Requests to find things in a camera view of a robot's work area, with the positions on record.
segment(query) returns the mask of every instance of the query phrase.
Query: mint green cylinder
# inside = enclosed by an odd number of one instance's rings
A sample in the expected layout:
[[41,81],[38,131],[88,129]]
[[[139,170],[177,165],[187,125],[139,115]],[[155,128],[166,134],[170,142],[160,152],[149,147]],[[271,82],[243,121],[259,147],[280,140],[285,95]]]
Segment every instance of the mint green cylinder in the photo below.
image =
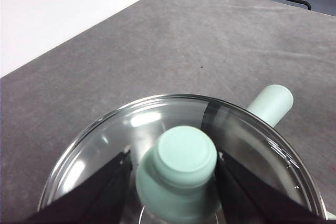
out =
[[284,86],[265,87],[247,110],[274,127],[292,108],[293,95]]
[[220,208],[213,179],[216,160],[216,148],[201,130],[169,129],[139,163],[135,184],[141,202],[170,223],[213,216]]

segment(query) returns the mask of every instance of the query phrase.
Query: gray tabletop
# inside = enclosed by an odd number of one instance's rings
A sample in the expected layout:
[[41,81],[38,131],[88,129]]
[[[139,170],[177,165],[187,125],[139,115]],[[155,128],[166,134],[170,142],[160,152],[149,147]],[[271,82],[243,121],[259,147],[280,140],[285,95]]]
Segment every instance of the gray tabletop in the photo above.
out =
[[246,107],[272,83],[295,98],[276,129],[336,212],[335,69],[336,17],[266,0],[141,0],[1,79],[2,220],[35,211],[58,157],[107,112],[162,93]]

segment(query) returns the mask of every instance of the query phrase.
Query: cylindrical handle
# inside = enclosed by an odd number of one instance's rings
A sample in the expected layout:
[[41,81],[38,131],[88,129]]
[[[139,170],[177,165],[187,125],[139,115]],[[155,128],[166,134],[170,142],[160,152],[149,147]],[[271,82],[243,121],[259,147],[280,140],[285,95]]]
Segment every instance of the cylindrical handle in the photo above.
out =
[[274,84],[265,87],[247,110],[274,127],[292,108],[293,101],[286,87]]

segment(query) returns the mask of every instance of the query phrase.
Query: round cap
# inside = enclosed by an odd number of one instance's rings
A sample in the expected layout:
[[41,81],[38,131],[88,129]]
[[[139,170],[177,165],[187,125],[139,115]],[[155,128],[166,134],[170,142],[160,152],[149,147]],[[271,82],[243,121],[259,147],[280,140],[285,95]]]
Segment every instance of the round cap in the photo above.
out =
[[215,169],[217,152],[211,139],[191,126],[164,132],[153,148],[159,176],[175,187],[193,188],[206,183]]

